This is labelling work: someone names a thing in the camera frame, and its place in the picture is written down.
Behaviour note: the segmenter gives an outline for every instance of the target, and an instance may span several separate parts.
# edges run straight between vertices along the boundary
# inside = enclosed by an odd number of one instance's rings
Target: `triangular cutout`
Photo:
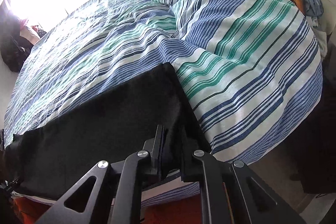
[[[250,188],[252,198],[257,206],[258,212],[267,212],[274,208],[277,203],[265,192],[265,190],[252,178],[246,178],[247,185]]]
[[[77,191],[64,202],[64,206],[78,213],[83,213],[96,180],[97,178],[95,176],[89,177]]]

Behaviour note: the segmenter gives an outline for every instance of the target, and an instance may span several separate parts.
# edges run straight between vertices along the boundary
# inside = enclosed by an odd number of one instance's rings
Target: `striped blanket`
[[[316,38],[289,0],[90,0],[33,47],[7,109],[5,145],[164,62],[223,161],[261,158],[322,89]],[[177,178],[142,199],[197,191]]]

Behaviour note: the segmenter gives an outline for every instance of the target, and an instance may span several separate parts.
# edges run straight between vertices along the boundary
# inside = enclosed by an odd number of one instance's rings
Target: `blanket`
[[[261,158],[322,89],[318,43],[289,0],[90,0],[33,47],[6,112],[5,145],[165,62],[222,161]],[[143,200],[197,191],[178,178]]]

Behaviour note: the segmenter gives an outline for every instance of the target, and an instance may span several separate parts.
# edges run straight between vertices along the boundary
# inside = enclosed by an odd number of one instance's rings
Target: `silver bolt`
[[[98,162],[99,168],[106,168],[107,166],[109,166],[109,163],[106,160],[101,160],[100,162]]]
[[[148,155],[148,152],[146,150],[141,150],[141,151],[138,152],[138,156],[140,158],[147,157],[147,155]]]
[[[238,168],[244,167],[244,163],[241,160],[235,160],[235,162],[233,163],[233,165],[235,167],[238,167]]]
[[[204,151],[203,150],[195,150],[194,155],[196,157],[203,157],[204,156]]]

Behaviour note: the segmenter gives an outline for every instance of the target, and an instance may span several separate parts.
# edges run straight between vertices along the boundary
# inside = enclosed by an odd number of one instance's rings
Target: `beige floor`
[[[290,175],[297,173],[297,169],[284,143],[249,167],[298,213],[301,213],[314,197],[303,192],[299,181],[289,179]]]

